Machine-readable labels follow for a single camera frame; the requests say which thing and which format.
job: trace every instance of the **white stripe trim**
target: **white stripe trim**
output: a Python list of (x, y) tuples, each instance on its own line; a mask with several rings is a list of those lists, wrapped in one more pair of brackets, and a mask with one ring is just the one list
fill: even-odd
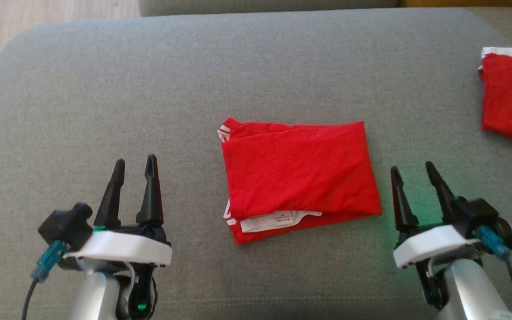
[(484, 47), (481, 49), (481, 58), (483, 59), (485, 55), (490, 53), (512, 57), (512, 48)]
[(217, 130), (217, 133), (219, 134), (219, 139), (221, 140), (221, 142), (230, 140), (230, 133), (226, 133), (226, 132), (222, 131), (221, 129)]
[(228, 199), (228, 202), (226, 203), (226, 209), (224, 209), (224, 216), (222, 216), (224, 219), (230, 218), (230, 199)]

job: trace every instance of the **blue cable connector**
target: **blue cable connector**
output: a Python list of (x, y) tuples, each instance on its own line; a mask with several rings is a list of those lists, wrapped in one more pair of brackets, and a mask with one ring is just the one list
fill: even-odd
[(509, 254), (510, 250), (503, 243), (503, 240), (499, 238), (498, 235), (495, 234), (489, 227), (482, 225), (477, 228), (477, 238), (485, 244), (486, 247), (493, 251), (493, 255), (497, 257), (499, 260), (505, 260)]
[(48, 273), (63, 259), (63, 255), (67, 253), (67, 251), (67, 247), (63, 241), (53, 241), (39, 261), (37, 261), (37, 267), (31, 273), (31, 278), (41, 283), (44, 282), (48, 277)]

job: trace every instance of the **white clothing label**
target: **white clothing label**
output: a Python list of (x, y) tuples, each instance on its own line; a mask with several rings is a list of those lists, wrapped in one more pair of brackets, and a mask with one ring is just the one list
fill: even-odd
[(276, 219), (276, 225), (291, 225), (293, 224), (293, 214), (291, 211), (276, 211), (274, 219)]
[(292, 227), (300, 223), (301, 219), (307, 215), (321, 216), (321, 212), (294, 210), (276, 211), (268, 215), (254, 216), (240, 221), (240, 227), (243, 232), (260, 232)]

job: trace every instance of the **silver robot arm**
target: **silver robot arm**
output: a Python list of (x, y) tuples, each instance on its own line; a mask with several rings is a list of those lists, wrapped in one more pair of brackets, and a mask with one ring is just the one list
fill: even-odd
[(162, 227), (157, 159), (153, 154), (148, 156), (144, 200), (136, 224), (128, 226), (122, 226), (118, 219), (124, 169), (124, 160), (118, 160), (96, 213), (94, 228), (87, 223), (92, 209), (84, 203), (77, 203), (69, 211), (54, 211), (39, 227), (49, 249), (31, 275), (33, 283), (23, 306), (23, 320), (35, 285), (44, 282), (56, 264), (87, 274), (70, 319), (151, 318), (157, 302), (153, 271), (169, 265), (172, 253)]
[[(396, 167), (391, 170), (398, 268), (416, 268), (424, 299), (439, 310), (438, 320), (512, 320), (510, 311), (482, 269), (485, 253), (504, 260), (512, 280), (509, 255), (512, 229), (485, 200), (454, 197), (431, 162), (426, 163), (443, 212), (442, 222), (419, 226)], [(437, 266), (445, 266), (435, 272)]]

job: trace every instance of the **gray fabric surface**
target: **gray fabric surface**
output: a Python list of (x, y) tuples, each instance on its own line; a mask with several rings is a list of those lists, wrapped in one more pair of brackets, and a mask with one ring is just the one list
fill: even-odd
[(142, 16), (394, 8), (398, 0), (140, 0)]
[[(495, 9), (512, 29), (512, 10)], [(154, 319), (426, 320), (413, 270), (394, 266), (389, 171), (421, 223), (439, 219), (424, 171), (512, 223), (512, 140), (480, 130), (480, 50), (511, 45), (463, 9), (381, 9), (56, 24), (0, 57), (0, 320), (17, 319), (56, 208), (98, 208), (126, 159), (120, 217), (140, 207), (159, 159), (173, 264), (156, 271)], [(364, 120), (384, 215), (237, 247), (222, 220), (216, 129), (241, 121)], [(501, 263), (486, 271), (508, 304)], [(54, 270), (29, 318), (64, 319), (83, 274)]]

